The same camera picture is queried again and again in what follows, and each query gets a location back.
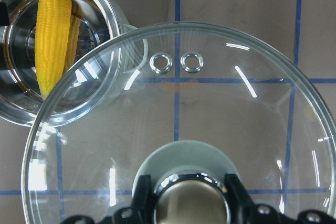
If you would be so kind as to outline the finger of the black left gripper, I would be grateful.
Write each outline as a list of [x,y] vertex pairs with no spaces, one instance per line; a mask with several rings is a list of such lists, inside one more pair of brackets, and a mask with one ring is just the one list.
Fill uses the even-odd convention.
[[9,25],[9,14],[5,2],[0,2],[0,26]]

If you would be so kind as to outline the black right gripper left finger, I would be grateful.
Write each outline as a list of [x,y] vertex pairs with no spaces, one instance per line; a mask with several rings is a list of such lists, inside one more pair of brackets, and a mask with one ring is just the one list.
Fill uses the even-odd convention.
[[141,175],[129,206],[119,207],[99,223],[153,223],[154,193],[150,175]]

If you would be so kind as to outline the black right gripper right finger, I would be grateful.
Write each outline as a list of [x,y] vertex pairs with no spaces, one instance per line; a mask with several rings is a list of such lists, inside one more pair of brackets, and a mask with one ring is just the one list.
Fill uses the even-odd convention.
[[335,218],[315,209],[302,211],[292,219],[270,205],[256,204],[236,174],[226,174],[224,185],[232,223],[335,223]]

